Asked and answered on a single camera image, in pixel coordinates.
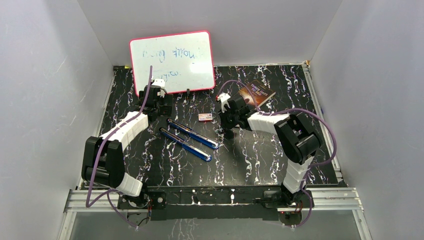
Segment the small red staple box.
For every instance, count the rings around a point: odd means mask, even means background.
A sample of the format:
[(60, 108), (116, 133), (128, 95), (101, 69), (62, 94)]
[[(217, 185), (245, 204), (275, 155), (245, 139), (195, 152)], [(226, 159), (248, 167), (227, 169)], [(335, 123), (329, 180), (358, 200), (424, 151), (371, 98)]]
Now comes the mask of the small red staple box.
[(212, 113), (200, 113), (199, 115), (198, 115), (198, 120), (200, 121), (200, 122), (210, 122), (210, 121), (212, 121), (214, 118), (213, 118), (213, 114)]

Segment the whiteboard with pink frame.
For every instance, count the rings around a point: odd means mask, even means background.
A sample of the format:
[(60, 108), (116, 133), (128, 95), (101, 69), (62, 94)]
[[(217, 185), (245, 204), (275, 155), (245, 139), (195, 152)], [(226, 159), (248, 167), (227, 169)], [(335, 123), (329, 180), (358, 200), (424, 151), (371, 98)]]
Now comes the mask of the whiteboard with pink frame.
[(163, 79), (169, 94), (216, 86), (211, 36), (206, 30), (132, 39), (129, 51), (137, 93), (154, 79)]

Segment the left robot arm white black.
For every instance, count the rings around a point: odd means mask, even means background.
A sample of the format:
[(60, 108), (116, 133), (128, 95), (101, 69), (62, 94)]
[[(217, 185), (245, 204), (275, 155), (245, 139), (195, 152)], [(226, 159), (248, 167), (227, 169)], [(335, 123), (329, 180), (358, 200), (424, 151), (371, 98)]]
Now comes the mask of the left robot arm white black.
[(125, 170), (124, 150), (160, 116), (172, 114), (173, 96), (165, 81), (157, 78), (140, 91), (139, 105), (107, 133), (91, 136), (85, 142), (81, 177), (93, 184), (110, 187), (126, 196), (137, 208), (149, 203), (143, 183)]

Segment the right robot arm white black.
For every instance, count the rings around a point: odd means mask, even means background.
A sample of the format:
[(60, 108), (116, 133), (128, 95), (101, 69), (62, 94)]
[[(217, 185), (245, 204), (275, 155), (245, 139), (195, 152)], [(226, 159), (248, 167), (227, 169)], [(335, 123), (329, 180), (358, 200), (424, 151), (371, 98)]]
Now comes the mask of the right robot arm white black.
[(221, 127), (235, 127), (252, 132), (266, 132), (278, 137), (288, 158), (286, 174), (280, 190), (268, 190), (257, 203), (267, 208), (295, 207), (306, 193), (306, 175), (322, 141), (302, 114), (266, 115), (254, 110), (241, 95), (221, 93), (218, 115)]

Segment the paperback book orange cover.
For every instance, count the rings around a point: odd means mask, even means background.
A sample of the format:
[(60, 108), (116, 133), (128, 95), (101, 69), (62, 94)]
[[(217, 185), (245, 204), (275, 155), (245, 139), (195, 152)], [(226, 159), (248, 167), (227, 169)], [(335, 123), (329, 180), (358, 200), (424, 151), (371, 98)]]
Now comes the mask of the paperback book orange cover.
[(254, 108), (261, 107), (276, 94), (274, 90), (271, 90), (259, 80), (253, 80), (242, 87), (238, 93), (243, 97), (246, 104)]

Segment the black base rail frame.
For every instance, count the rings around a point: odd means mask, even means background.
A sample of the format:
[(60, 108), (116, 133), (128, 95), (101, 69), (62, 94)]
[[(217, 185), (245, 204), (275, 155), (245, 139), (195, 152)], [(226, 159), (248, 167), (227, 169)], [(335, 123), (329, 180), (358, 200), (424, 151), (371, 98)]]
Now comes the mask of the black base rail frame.
[(118, 209), (146, 211), (153, 221), (174, 219), (262, 219), (297, 223), (310, 206), (304, 193), (279, 185), (144, 187), (139, 196), (123, 195)]

